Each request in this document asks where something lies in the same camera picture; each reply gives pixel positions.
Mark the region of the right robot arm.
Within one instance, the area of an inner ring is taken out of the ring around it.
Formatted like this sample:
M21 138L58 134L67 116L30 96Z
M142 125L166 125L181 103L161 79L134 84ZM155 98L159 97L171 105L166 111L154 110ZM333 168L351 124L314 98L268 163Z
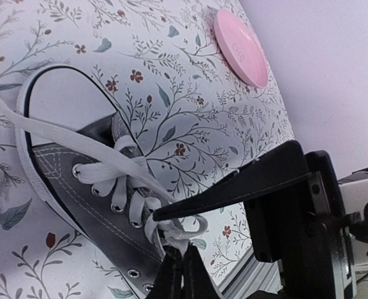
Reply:
M283 288L253 298L354 298L352 239L368 244L366 176L337 180L325 151L304 153L287 141L205 192L157 209L156 221L244 205L260 262L281 262Z

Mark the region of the grey canvas sneaker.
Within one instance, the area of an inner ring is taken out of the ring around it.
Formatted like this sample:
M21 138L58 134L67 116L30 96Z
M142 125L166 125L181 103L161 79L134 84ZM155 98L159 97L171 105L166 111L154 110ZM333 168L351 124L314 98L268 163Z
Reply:
M153 220L153 211L170 201L143 182L153 172L127 117L93 77L68 65L43 67L22 86L16 108L63 130L55 141L47 132L16 130L21 164L37 195L145 298L168 246L186 251L206 231L206 219L196 216L193 231L178 220Z

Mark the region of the white shoelace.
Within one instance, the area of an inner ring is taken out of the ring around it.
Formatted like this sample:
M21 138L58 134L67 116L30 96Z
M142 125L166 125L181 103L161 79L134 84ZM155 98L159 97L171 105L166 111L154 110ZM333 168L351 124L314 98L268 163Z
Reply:
M130 135L117 138L113 147L109 147L63 126L24 117L11 110L1 98L0 110L25 132L94 158L94 163L73 166L72 174L81 183L91 185L100 196L110 195L110 210L116 214L127 211L130 225L144 229L151 244L185 250L186 242L207 230L208 221L199 214L194 216L199 224L196 231L186 231L172 220L153 220L153 212L162 206L162 199L169 204L176 200L150 174L143 155L130 158L122 154L124 149L137 149Z

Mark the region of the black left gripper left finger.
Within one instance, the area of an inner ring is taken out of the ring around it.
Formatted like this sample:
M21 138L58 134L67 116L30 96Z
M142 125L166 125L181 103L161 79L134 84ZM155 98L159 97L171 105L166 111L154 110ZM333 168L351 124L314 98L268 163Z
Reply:
M172 246L164 246L164 249L165 256L157 273L153 288L146 299L182 298L182 254Z

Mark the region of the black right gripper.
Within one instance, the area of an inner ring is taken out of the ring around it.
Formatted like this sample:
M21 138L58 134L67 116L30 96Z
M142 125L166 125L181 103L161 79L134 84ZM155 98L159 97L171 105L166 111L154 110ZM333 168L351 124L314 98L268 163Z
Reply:
M153 212L153 220L195 216L244 202L254 255L277 262L282 294L353 298L354 258L326 153L287 141L206 191Z

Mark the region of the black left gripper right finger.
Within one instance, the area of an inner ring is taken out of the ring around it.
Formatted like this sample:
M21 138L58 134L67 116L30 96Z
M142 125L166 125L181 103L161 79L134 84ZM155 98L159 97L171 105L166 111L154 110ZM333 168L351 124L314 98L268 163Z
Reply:
M205 268L198 247L189 244L183 258L182 298L218 299L222 295Z

